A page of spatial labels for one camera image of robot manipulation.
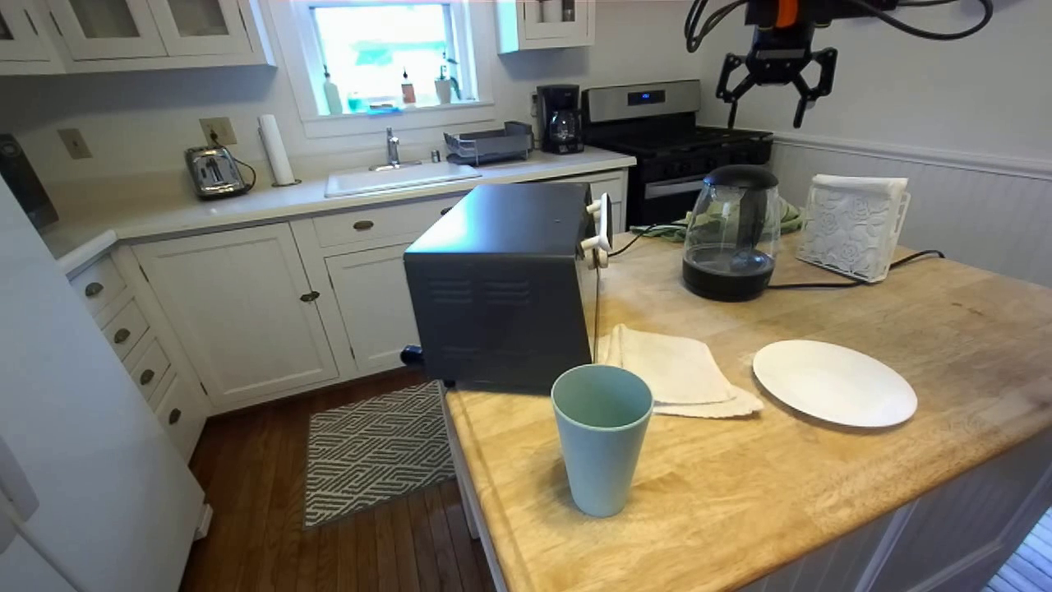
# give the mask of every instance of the wall outlet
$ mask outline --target wall outlet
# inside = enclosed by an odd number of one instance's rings
[[[93,149],[78,128],[58,128],[68,159],[93,159]]]
[[[229,120],[200,120],[203,144],[237,144]]]

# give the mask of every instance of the black stove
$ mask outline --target black stove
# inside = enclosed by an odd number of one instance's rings
[[[770,132],[693,124],[700,84],[607,86],[585,92],[585,141],[636,155],[628,225],[680,222],[721,166],[766,166]]]

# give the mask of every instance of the microwave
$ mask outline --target microwave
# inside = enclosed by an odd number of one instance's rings
[[[475,391],[548,396],[593,362],[600,271],[589,186],[484,186],[406,249],[431,380]]]
[[[27,152],[12,135],[0,135],[0,177],[6,181],[9,196],[20,202],[37,232],[58,222]]]

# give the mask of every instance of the butcher block countertop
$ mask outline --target butcher block countertop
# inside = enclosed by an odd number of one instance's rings
[[[784,257],[773,282],[798,281],[837,278]],[[653,415],[624,515],[589,521],[564,489],[548,397],[450,391],[511,588],[739,588],[1052,429],[1042,287],[925,257],[877,287],[711,302],[680,287],[680,245],[637,240],[603,297],[603,334],[700,339],[766,407],[745,420]],[[750,371],[780,339],[882,359],[914,386],[917,415],[850,431],[788,413]]]

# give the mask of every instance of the white countertop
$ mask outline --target white countertop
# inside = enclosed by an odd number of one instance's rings
[[[42,232],[58,268],[78,271],[81,262],[95,261],[117,240],[151,240],[151,237],[173,237],[173,235],[200,235],[239,225],[266,225],[266,222],[288,222],[288,219],[314,219],[329,211],[355,211],[374,205],[398,205],[398,202],[424,202],[438,196],[468,196],[476,186],[518,186],[518,181],[557,181],[577,175],[603,175],[630,168],[630,155],[585,149],[579,155],[544,155],[532,152],[525,160],[504,160],[476,168],[476,177],[456,177],[443,186],[419,186],[419,189],[390,189],[374,196],[355,199],[327,199],[329,177],[303,181],[293,189],[257,189],[242,199],[227,202],[193,202],[193,199],[128,199],[105,196],[107,208],[78,208],[75,215],[58,215],[58,225]]]

